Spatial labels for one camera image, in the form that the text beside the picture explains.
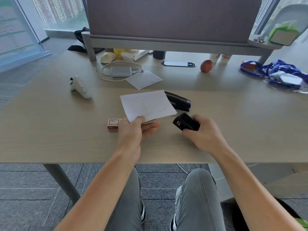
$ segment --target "person's left hand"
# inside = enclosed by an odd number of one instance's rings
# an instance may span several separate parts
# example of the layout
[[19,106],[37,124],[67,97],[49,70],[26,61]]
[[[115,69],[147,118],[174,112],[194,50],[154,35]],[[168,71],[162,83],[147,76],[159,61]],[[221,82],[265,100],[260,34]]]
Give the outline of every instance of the person's left hand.
[[132,123],[124,118],[119,124],[119,136],[116,152],[121,152],[137,163],[140,157],[140,142],[143,138],[157,132],[159,122],[142,124],[145,116],[137,117]]

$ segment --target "red fruit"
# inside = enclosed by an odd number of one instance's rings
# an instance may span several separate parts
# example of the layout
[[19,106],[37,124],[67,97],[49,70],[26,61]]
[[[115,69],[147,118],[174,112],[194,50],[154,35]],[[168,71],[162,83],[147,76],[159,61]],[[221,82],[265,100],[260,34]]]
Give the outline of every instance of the red fruit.
[[213,68],[213,63],[212,63],[211,60],[206,60],[206,61],[202,62],[201,66],[200,66],[200,70],[204,73],[210,72],[212,68]]

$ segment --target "desk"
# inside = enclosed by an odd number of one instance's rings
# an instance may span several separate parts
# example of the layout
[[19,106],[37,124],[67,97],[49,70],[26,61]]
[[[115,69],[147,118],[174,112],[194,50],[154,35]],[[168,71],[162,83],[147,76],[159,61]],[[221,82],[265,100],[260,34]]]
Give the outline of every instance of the desk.
[[[284,47],[268,61],[283,59],[308,71],[303,57],[307,48],[304,44]],[[228,64],[217,63],[209,73],[202,73],[199,66],[208,58],[208,54],[167,52],[167,61],[196,64],[181,68],[162,66],[146,55],[137,62],[163,81],[138,91],[127,81],[99,79],[93,69],[102,67],[99,60],[90,62],[84,54],[66,51],[0,113],[0,162],[106,162],[117,141],[107,121],[125,116],[120,95],[164,89],[192,101],[189,115],[212,117],[245,162],[308,163],[308,97],[274,90],[239,71],[242,60],[258,57],[234,55]],[[70,92],[69,79],[75,74],[92,99]],[[159,120],[159,131],[141,145],[139,162],[214,163],[181,135],[172,124],[174,118]]]

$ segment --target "black cup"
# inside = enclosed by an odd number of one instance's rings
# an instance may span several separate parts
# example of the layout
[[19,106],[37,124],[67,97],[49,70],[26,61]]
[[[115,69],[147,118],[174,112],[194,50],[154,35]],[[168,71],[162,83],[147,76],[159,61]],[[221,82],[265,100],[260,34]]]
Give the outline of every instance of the black cup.
[[166,51],[153,51],[153,57],[158,60],[163,60],[166,57]]

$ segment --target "small red and white box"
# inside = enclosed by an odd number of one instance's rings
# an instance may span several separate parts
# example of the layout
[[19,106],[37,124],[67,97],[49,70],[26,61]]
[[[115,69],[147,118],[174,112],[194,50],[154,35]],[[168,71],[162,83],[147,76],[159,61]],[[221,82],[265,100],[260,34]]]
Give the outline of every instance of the small red and white box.
[[107,124],[107,128],[108,129],[118,129],[119,128],[119,123],[122,119],[109,119],[108,120],[108,124]]

